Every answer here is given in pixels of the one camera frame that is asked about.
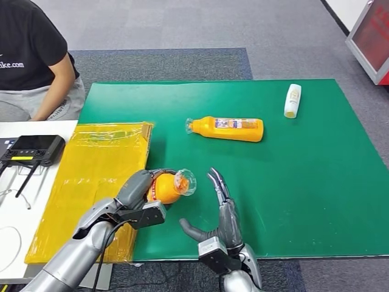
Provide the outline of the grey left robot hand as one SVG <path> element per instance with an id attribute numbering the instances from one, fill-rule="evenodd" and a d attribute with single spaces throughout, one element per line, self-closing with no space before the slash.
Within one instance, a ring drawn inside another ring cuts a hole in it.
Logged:
<path id="1" fill-rule="evenodd" d="M 115 197 L 121 205 L 128 210 L 142 209 L 146 202 L 149 189 L 162 174 L 176 173 L 173 169 L 139 170 L 128 178 Z"/>

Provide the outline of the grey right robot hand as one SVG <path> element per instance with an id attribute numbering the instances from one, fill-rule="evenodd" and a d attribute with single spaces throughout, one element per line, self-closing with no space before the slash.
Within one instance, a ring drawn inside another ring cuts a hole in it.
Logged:
<path id="1" fill-rule="evenodd" d="M 241 228 L 236 205 L 230 196 L 228 186 L 220 172 L 212 167 L 207 176 L 213 183 L 219 202 L 219 225 L 212 231 L 202 231 L 191 225 L 185 218 L 179 219 L 182 231 L 197 242 L 219 237 L 227 249 L 232 250 L 244 245 Z"/>

